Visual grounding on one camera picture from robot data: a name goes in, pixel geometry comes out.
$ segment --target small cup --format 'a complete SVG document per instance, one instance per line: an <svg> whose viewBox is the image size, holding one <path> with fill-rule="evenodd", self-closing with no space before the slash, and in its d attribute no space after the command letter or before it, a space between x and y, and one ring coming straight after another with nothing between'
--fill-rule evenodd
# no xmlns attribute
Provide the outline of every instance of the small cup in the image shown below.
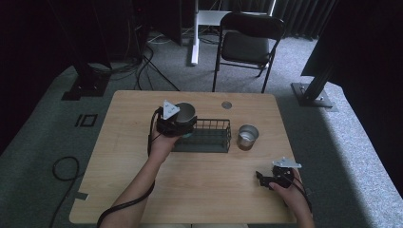
<svg viewBox="0 0 403 228"><path fill-rule="evenodd" d="M250 124L240 127L237 145L241 150L250 150L259 136L258 129Z"/></svg>

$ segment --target cable on floor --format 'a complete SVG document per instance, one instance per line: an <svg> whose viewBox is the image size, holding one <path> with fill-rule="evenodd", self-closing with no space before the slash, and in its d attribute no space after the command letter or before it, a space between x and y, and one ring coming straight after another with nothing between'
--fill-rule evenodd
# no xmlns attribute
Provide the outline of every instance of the cable on floor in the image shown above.
<svg viewBox="0 0 403 228"><path fill-rule="evenodd" d="M75 170L75 174L73 177L71 178L61 178L58 174L57 174L57 165L65 160L73 160L75 162L75 166L76 166L76 170ZM67 199L67 197L70 195L71 189L75 184L75 181L77 181L77 179L81 178L84 175L84 172L80 174L80 162L72 157L72 156L67 156L67 157L63 157L61 159L58 159L54 164L53 164L53 168L52 168L52 173L53 173L53 177L55 177L57 180L59 181L71 181L71 184L68 188L68 190L65 192L65 195L63 196L62 200L60 200L59 205L56 207L56 210L53 213L53 216L51 218L50 221L50 225L49 228L53 227L54 221L56 220L56 216L59 213L60 208L63 205L63 202Z"/></svg>

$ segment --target human arm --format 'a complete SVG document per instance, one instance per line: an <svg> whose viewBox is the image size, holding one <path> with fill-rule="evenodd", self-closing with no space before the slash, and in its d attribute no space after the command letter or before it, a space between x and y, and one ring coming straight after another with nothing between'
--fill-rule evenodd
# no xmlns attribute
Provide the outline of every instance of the human arm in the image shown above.
<svg viewBox="0 0 403 228"><path fill-rule="evenodd" d="M294 184L296 184L300 189L303 189L302 184L299 181L298 172L293 169L293 173L295 177ZM307 200L293 184L291 184L288 188L283 188L274 182L270 182L269 185L284 199L285 203L288 205L291 211L293 211L297 218L299 228L315 227L314 219L312 218Z"/></svg>
<svg viewBox="0 0 403 228"><path fill-rule="evenodd" d="M115 200L112 207L138 199L150 189L157 177L161 165L168 157L178 138L179 137L168 138L164 135L159 135L158 132L154 131L150 154L147 161L124 192ZM146 203L147 198L137 204L108 214L102 221L100 227L138 227Z"/></svg>

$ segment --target chair seat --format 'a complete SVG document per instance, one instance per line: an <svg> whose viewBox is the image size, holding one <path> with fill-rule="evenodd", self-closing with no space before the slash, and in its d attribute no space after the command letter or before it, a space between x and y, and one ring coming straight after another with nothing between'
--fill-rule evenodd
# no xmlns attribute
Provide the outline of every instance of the chair seat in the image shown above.
<svg viewBox="0 0 403 228"><path fill-rule="evenodd" d="M221 57L227 61L266 65L269 62L269 40L229 31L222 42Z"/></svg>

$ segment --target metal stand base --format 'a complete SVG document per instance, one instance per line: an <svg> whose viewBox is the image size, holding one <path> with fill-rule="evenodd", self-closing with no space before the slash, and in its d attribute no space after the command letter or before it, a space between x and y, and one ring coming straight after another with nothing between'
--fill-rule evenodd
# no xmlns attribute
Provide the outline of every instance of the metal stand base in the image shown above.
<svg viewBox="0 0 403 228"><path fill-rule="evenodd" d="M313 101L311 100L306 100L304 98L304 93L306 88L309 86L309 84L301 84L301 83L292 83L291 87L294 90L294 93L297 96L297 100L299 105L301 106L312 106L312 107L325 107L327 111L332 111L332 112L338 112L337 107L335 103L332 103L329 100L329 97L327 96L325 90L322 90L317 96L317 98Z"/></svg>
<svg viewBox="0 0 403 228"><path fill-rule="evenodd" d="M99 77L94 87L85 88L80 86L79 78L75 81L70 91L65 92L62 101L79 101L81 97L102 97L104 96L110 75Z"/></svg>

